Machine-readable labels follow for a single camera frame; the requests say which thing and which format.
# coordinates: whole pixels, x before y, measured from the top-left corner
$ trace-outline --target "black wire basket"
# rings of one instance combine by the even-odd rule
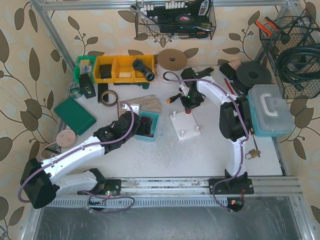
[[[291,77],[288,81],[284,77],[282,63],[279,56],[281,53],[297,46],[310,46],[315,44],[313,36],[319,32],[310,33],[310,28],[316,29],[319,26],[310,17],[307,10],[300,16],[284,16],[274,20],[279,27],[275,30],[271,25],[264,27],[272,33],[268,36],[261,29],[259,36],[266,56],[270,62],[275,79],[279,86],[280,93],[284,99],[312,99],[320,94],[320,58],[309,55],[297,54],[287,66],[293,76],[304,76],[313,74],[315,77],[303,80],[299,77]]]
[[[216,30],[216,17],[213,2],[211,0],[210,7],[206,15],[202,16],[191,16],[188,15],[184,10],[187,8],[182,8],[182,2],[185,4],[194,3],[190,1],[185,3],[184,1],[175,2],[179,3],[180,7],[176,9],[166,9],[166,4],[171,3],[169,1],[137,1],[136,6],[141,10],[145,6],[152,6],[153,9],[164,9],[167,14],[161,14],[157,16],[150,16],[152,20],[156,22],[152,23],[145,18],[141,17],[139,14],[135,15],[135,32],[137,40],[154,39],[154,41],[159,42],[162,47],[166,45],[167,42],[172,42],[172,39],[181,40],[212,40],[215,30]],[[152,11],[147,11],[148,17],[152,15]],[[176,22],[176,17],[182,20],[193,20],[192,24],[185,24],[183,21]]]

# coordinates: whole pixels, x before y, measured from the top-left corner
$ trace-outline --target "green case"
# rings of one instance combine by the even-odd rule
[[[97,121],[72,97],[58,105],[54,111],[77,135],[83,134]]]

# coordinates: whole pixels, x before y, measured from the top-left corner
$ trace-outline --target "yellow storage bin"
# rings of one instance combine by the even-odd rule
[[[111,64],[114,68],[114,61],[117,56],[97,56],[93,69],[94,82],[98,84],[112,84],[114,82],[113,70],[111,70],[111,78],[100,78],[100,66]]]
[[[153,73],[155,73],[155,58],[153,55],[136,55],[135,59],[139,59],[143,62],[145,66],[150,68]],[[147,81],[142,72],[135,71],[133,73],[133,81],[135,83],[151,83]]]
[[[112,65],[112,77],[115,84],[133,83],[134,82],[134,68],[132,63],[136,60],[134,55],[115,57]]]
[[[130,84],[150,83],[145,76],[135,71],[132,67],[134,60],[142,60],[143,64],[155,73],[155,58],[153,55],[118,55],[118,56],[97,56],[94,69],[94,82],[98,84]],[[100,66],[111,64],[111,78],[100,78]]]

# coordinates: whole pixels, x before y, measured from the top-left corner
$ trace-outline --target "white block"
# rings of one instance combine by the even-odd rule
[[[179,113],[173,112],[173,114],[170,115],[170,119],[179,141],[201,135],[199,126],[192,113],[186,114],[184,111]]]

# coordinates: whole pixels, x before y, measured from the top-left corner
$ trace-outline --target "padlock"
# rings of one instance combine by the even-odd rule
[[[257,151],[256,149],[252,149],[245,155],[245,159],[247,159],[247,160],[254,159],[254,158],[258,157],[260,153],[261,152],[259,150]]]

